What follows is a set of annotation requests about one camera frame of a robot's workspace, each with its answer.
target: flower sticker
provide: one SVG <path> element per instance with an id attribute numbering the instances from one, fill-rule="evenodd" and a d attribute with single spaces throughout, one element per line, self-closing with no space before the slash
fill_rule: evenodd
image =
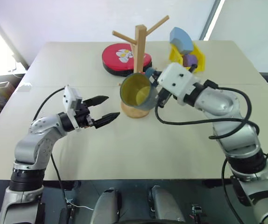
<path id="1" fill-rule="evenodd" d="M 133 57 L 132 51 L 128 49 L 120 49 L 116 52 L 116 55 L 119 57 L 119 60 L 123 63 L 127 63 L 129 58 Z"/>

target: wooden base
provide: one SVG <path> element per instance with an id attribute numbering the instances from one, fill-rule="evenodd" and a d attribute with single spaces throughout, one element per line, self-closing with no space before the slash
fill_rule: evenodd
<path id="1" fill-rule="evenodd" d="M 149 111 L 143 111 L 136 109 L 134 107 L 128 106 L 123 103 L 123 101 L 120 102 L 120 106 L 123 110 L 123 112 L 131 118 L 143 118 L 148 115 Z"/>

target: table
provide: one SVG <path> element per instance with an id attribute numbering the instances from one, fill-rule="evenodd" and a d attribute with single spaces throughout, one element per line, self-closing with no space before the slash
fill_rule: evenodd
<path id="1" fill-rule="evenodd" d="M 30 91 L 17 90 L 0 114 L 0 179 L 9 179 L 14 147 L 27 133 L 41 102 L 66 84 L 75 86 L 84 98 L 107 95 L 109 99 L 91 109 L 93 118 L 121 111 L 119 86 L 122 77 L 108 74 L 101 53 L 109 42 L 47 43 L 29 68 L 22 82 Z M 196 44 L 206 55 L 206 70 L 196 73 L 202 81 L 211 79 L 249 95 L 253 104 L 251 120 L 260 128 L 260 141 L 268 153 L 268 85 L 238 47 L 229 41 Z M 153 65 L 163 69 L 169 62 L 168 42 L 148 42 L 146 52 Z M 242 113 L 246 104 L 241 101 Z M 62 93 L 43 107 L 40 116 L 63 111 Z M 188 121 L 205 119 L 202 112 L 170 100 L 159 111 L 163 119 Z M 122 111 L 111 124 L 100 129 L 71 132 L 53 149 L 64 180 L 96 179 L 208 179 L 220 178 L 224 154 L 216 141 L 209 140 L 211 124 L 167 126 L 158 122 L 154 112 L 142 119 L 131 119 Z M 51 163 L 45 180 L 57 180 Z"/>

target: robotic arm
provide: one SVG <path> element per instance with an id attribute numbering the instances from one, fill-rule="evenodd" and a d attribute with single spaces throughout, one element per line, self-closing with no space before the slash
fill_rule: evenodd
<path id="1" fill-rule="evenodd" d="M 63 104 L 66 113 L 37 119 L 28 134 L 17 144 L 9 187 L 6 189 L 0 212 L 0 224 L 43 223 L 44 204 L 41 203 L 43 179 L 52 149 L 57 140 L 72 130 L 102 127 L 116 119 L 119 112 L 101 119 L 90 117 L 88 107 L 103 103 L 108 97 L 97 96 L 85 101 L 76 89 L 64 89 Z"/>
<path id="2" fill-rule="evenodd" d="M 203 111 L 209 119 L 243 119 L 238 98 L 231 91 L 217 89 L 218 86 L 209 80 L 200 84 L 200 79 L 180 64 L 172 63 L 162 73 L 151 72 L 162 87 L 158 94 L 159 107 L 164 107 L 173 95 L 178 104 L 189 104 Z M 240 122 L 213 122 L 213 131 L 221 136 L 238 125 Z M 238 199 L 243 205 L 253 207 L 259 223 L 268 224 L 268 161 L 255 128 L 245 124 L 236 133 L 217 141 L 230 164 Z"/>

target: red lid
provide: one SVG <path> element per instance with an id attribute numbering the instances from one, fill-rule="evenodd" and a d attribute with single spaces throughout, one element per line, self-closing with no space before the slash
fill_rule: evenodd
<path id="1" fill-rule="evenodd" d="M 102 54 L 104 65 L 115 71 L 133 70 L 134 60 L 131 46 L 128 43 L 116 43 L 109 45 Z M 152 58 L 144 53 L 143 66 L 148 65 Z"/>

